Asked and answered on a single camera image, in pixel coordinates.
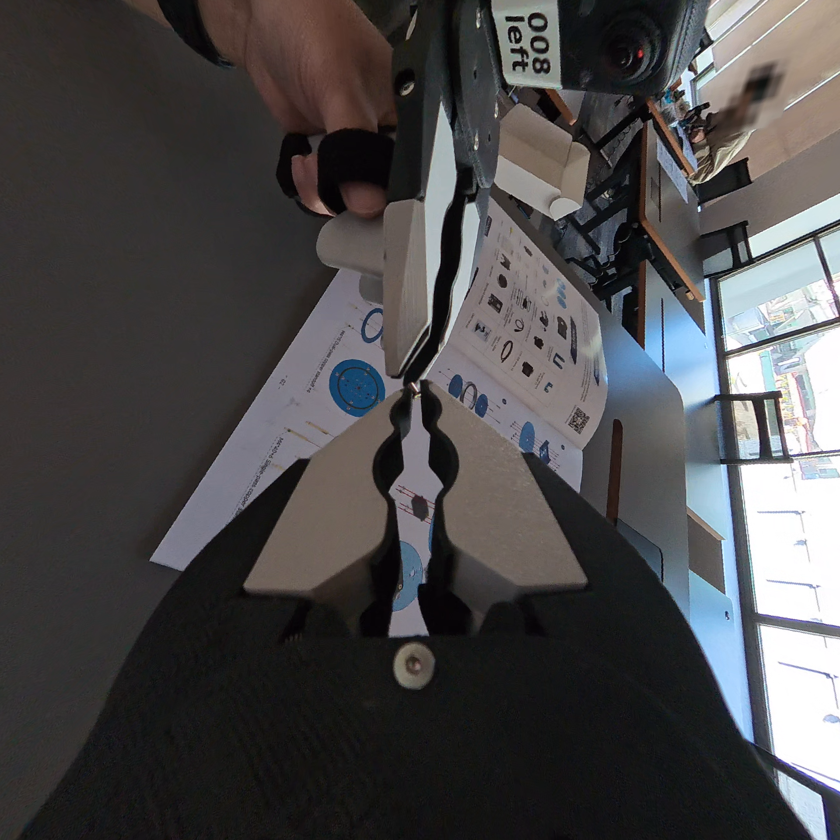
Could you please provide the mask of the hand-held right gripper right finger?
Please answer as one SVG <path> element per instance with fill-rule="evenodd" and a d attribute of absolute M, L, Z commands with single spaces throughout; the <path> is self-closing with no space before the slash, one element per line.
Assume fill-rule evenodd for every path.
<path fill-rule="evenodd" d="M 523 453 L 434 383 L 421 383 L 421 406 L 442 483 L 418 590 L 427 631 L 469 634 L 495 604 L 583 590 L 587 577 Z"/>

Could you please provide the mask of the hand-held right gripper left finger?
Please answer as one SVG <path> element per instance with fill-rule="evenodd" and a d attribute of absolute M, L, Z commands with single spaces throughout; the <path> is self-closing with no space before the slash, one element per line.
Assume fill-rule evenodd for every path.
<path fill-rule="evenodd" d="M 402 569 L 396 504 L 413 397 L 399 391 L 310 457 L 245 581 L 253 595 L 331 607 L 363 636 L 385 636 Z"/>

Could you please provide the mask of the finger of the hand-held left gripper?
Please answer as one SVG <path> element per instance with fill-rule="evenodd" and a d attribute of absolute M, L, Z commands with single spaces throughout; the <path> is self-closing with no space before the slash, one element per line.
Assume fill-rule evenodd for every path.
<path fill-rule="evenodd" d="M 380 219 L 329 220 L 321 262 L 381 280 L 385 372 L 422 380 L 461 306 L 461 195 L 453 130 L 437 121 L 424 198 L 389 203 Z"/>
<path fill-rule="evenodd" d="M 413 382 L 422 380 L 451 335 L 470 287 L 485 216 L 480 203 L 456 194 L 444 217 L 432 321 L 413 355 Z"/>

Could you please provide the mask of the wood-edged black office desk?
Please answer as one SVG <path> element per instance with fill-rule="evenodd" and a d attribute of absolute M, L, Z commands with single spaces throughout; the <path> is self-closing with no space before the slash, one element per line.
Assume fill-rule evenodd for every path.
<path fill-rule="evenodd" d="M 643 116 L 637 221 L 667 266 L 667 277 L 704 301 L 697 195 L 688 180 L 694 170 L 654 99 L 645 101 Z"/>

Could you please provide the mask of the person's left hand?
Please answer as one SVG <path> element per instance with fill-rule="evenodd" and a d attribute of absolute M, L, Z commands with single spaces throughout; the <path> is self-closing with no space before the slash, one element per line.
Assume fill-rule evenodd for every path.
<path fill-rule="evenodd" d="M 287 132 L 396 126 L 392 48 L 351 1 L 202 1 L 223 58 L 247 70 Z"/>

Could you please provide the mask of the open instruction booklet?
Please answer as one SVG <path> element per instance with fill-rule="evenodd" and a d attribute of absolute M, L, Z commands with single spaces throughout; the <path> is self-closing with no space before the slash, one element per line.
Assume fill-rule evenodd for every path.
<path fill-rule="evenodd" d="M 182 571 L 298 459 L 400 384 L 385 375 L 382 307 L 341 270 L 153 552 Z M 471 289 L 428 379 L 575 490 L 607 396 L 595 307 L 495 201 Z"/>

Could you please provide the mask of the black swivel office chair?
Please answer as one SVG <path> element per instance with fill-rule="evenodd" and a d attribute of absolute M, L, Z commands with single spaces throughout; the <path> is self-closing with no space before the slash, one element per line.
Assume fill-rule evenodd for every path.
<path fill-rule="evenodd" d="M 591 153 L 581 208 L 553 224 L 551 240 L 592 287 L 624 273 L 638 222 L 641 129 L 647 111 L 634 97 L 586 93 L 576 138 Z"/>

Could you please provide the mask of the black slat-back chair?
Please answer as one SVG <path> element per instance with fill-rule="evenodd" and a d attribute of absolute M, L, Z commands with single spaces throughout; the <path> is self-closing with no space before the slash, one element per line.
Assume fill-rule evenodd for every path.
<path fill-rule="evenodd" d="M 725 466 L 790 464 L 784 433 L 782 392 L 718 394 L 720 462 Z"/>
<path fill-rule="evenodd" d="M 702 234 L 698 243 L 705 278 L 720 277 L 754 263 L 747 220 Z"/>

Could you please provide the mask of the large grid window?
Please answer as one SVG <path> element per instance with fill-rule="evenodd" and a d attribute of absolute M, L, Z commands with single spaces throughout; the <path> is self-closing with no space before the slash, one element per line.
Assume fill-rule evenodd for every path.
<path fill-rule="evenodd" d="M 839 782 L 838 222 L 711 288 L 726 394 L 782 392 L 790 464 L 730 465 L 753 730 Z"/>

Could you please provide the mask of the black wristwatch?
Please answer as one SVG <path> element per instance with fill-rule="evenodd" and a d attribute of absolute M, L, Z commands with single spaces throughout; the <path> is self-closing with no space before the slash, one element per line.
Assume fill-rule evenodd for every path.
<path fill-rule="evenodd" d="M 157 1 L 165 21 L 179 38 L 199 56 L 216 67 L 233 68 L 209 37 L 197 1 Z"/>

